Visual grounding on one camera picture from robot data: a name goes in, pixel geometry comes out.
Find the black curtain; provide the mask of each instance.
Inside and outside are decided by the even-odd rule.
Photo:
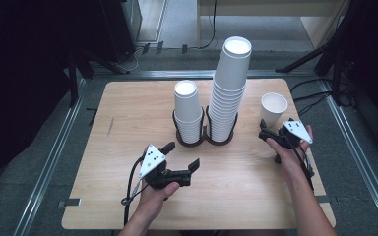
[[[43,2],[0,1],[0,170],[69,90],[67,50]]]

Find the stack of paper cups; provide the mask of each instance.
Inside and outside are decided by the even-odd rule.
[[[203,109],[198,88],[193,81],[180,81],[174,87],[174,120],[180,137],[186,144],[200,140]]]
[[[207,134],[215,142],[226,141],[232,131],[246,87],[250,54],[251,43],[243,37],[230,37],[222,47],[208,110]]]

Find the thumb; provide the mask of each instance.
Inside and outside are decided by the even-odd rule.
[[[180,188],[180,185],[177,182],[172,182],[172,183],[168,184],[163,189],[164,197],[168,198],[168,197],[172,196],[174,194],[174,192],[176,192],[179,188]]]

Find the wire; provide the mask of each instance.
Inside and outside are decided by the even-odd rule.
[[[331,95],[332,92],[331,91],[320,91],[320,92],[316,92],[316,93],[313,93],[313,94],[310,94],[310,95],[297,97],[293,101],[296,102],[296,101],[300,101],[300,100],[309,99],[309,98],[314,97],[314,96],[325,95],[325,94]]]
[[[296,147],[293,146],[293,144],[290,142],[290,140],[287,138],[287,136],[285,136],[284,134],[282,134],[282,137],[287,141],[287,143],[293,149],[293,152],[296,154],[296,157],[298,158],[298,160],[300,162],[300,167],[302,168],[303,174],[305,175],[306,179],[308,180],[309,187],[311,188],[311,190],[313,192],[314,191],[314,185],[312,184],[311,175],[309,173],[309,169],[305,166],[304,160],[299,155],[299,153],[296,150]]]
[[[297,114],[299,116],[302,116],[303,114],[305,114],[306,112],[308,112],[312,107],[314,107],[315,105],[317,105],[318,103],[320,103],[322,100],[324,100],[325,98],[327,98],[329,95],[328,94],[325,94],[323,97],[321,97],[319,100],[317,100],[316,102],[306,106],[305,108],[301,109]]]
[[[135,65],[133,68],[128,69],[128,68],[122,67],[122,66],[120,65],[120,64],[124,63],[125,61],[127,61],[127,60],[130,58],[130,55],[128,55],[128,56],[127,56],[124,60],[122,60],[121,62],[119,62],[119,63],[115,63],[114,66],[115,66],[116,68],[119,68],[119,69],[124,70],[124,71],[127,71],[127,72],[134,71],[134,70],[137,69],[137,67],[138,67],[138,59],[137,59],[137,57],[136,57],[136,53],[137,53],[138,51],[140,51],[141,49],[143,49],[143,47],[138,47],[133,53],[130,53],[130,55],[133,55],[133,56],[134,56],[134,60],[136,61],[136,65]]]
[[[308,84],[308,83],[312,83],[312,82],[319,82],[319,81],[328,81],[328,82],[330,82],[331,80],[330,79],[316,79],[316,80],[309,80],[309,81],[301,82],[301,83],[295,85],[294,87],[292,87],[290,89],[290,93],[292,93],[294,91],[294,89],[298,88],[299,86],[302,86],[302,85],[305,85],[305,84]]]
[[[121,204],[125,205],[124,226],[128,223],[128,215],[129,215],[129,212],[130,212],[130,204],[131,204],[131,202],[133,201],[133,198],[134,198],[134,197],[133,198],[130,197],[131,185],[132,185],[132,182],[133,182],[134,171],[136,170],[137,165],[143,160],[144,160],[144,155],[142,155],[140,158],[138,158],[137,161],[134,163],[134,165],[131,169],[130,178],[128,179],[127,197],[121,201]]]
[[[205,46],[201,46],[201,47],[188,47],[188,49],[205,49],[207,47],[209,47],[211,45],[211,43],[214,41],[215,39],[215,33],[216,33],[216,24],[215,24],[215,19],[216,19],[216,15],[217,15],[217,0],[215,0],[214,2],[214,17],[213,17],[213,37],[211,38],[210,42],[205,45]]]

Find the black stand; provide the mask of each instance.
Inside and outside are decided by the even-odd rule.
[[[333,99],[338,106],[340,103],[340,83],[342,79],[342,65],[344,62],[344,45],[347,41],[350,31],[351,21],[361,5],[362,0],[351,0],[348,6],[347,13],[337,28],[334,35],[330,40],[314,51],[308,53],[292,64],[276,69],[278,73],[288,73],[297,67],[305,64],[306,62],[314,59],[315,57],[322,55],[317,65],[314,68],[314,72],[317,76],[325,76],[329,72],[330,68],[334,65],[334,75],[333,75]]]
[[[99,65],[103,66],[104,68],[118,75],[129,73],[128,71],[126,72],[121,71],[119,68],[115,67],[109,62],[81,48],[70,47],[68,58],[69,58],[70,94],[71,94],[70,107],[73,107],[73,105],[76,103],[76,101],[79,98],[76,68],[79,69],[82,76],[86,79],[91,79],[94,76],[94,70],[92,69],[92,66],[89,64],[88,60],[96,61]]]

